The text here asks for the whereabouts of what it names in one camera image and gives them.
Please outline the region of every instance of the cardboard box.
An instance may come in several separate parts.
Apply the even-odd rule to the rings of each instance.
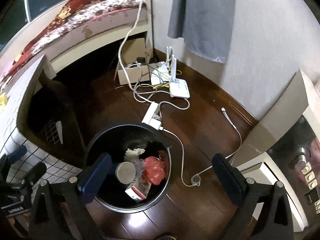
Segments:
[[[150,187],[151,182],[148,181],[146,176],[140,173],[134,178],[133,182],[130,183],[125,192],[134,201],[140,202],[147,198]]]
[[[127,66],[129,63],[136,61],[137,57],[144,57],[147,60],[144,38],[126,41],[122,48],[121,60],[124,66]],[[149,73],[148,66],[142,65],[141,69],[142,69],[143,75]],[[140,68],[138,66],[135,66],[131,68],[126,68],[126,70],[127,70],[127,74],[129,76],[130,82],[131,83],[138,82],[141,76]],[[128,81],[124,74],[124,70],[121,68],[119,63],[117,65],[116,74],[118,74],[120,85],[128,84]],[[143,76],[140,81],[149,81],[149,80],[150,80],[150,75],[147,74]]]

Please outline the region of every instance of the gray curtain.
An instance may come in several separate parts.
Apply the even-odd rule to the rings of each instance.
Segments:
[[[168,36],[208,60],[228,57],[236,0],[173,0]]]

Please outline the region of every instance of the wire grid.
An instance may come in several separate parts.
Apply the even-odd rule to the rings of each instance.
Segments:
[[[41,135],[48,141],[48,143],[51,143],[51,144],[61,143],[59,139],[57,126],[56,126],[56,121],[54,119],[51,119],[42,128]]]

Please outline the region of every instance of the trash can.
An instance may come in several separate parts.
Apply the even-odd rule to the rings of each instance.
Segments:
[[[153,127],[144,123],[126,123],[99,132],[89,143],[87,165],[92,165],[101,153],[109,153],[113,163],[124,161],[127,149],[143,148],[140,158],[161,157],[165,166],[165,179],[159,185],[151,185],[148,196],[135,202],[125,192],[128,185],[120,183],[115,176],[107,175],[96,200],[103,206],[121,213],[144,211],[157,204],[169,189],[171,155],[166,139]]]

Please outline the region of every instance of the metal screw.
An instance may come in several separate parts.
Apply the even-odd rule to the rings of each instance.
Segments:
[[[246,182],[249,183],[249,184],[254,184],[255,180],[253,178],[247,178]]]
[[[69,179],[69,182],[70,182],[70,183],[75,183],[75,182],[77,182],[77,180],[78,180],[77,177],[71,177],[71,178]]]
[[[47,181],[44,179],[40,182],[40,186],[44,187],[45,185],[47,185]]]
[[[283,187],[284,186],[281,181],[277,181],[276,184],[277,184],[278,187]]]

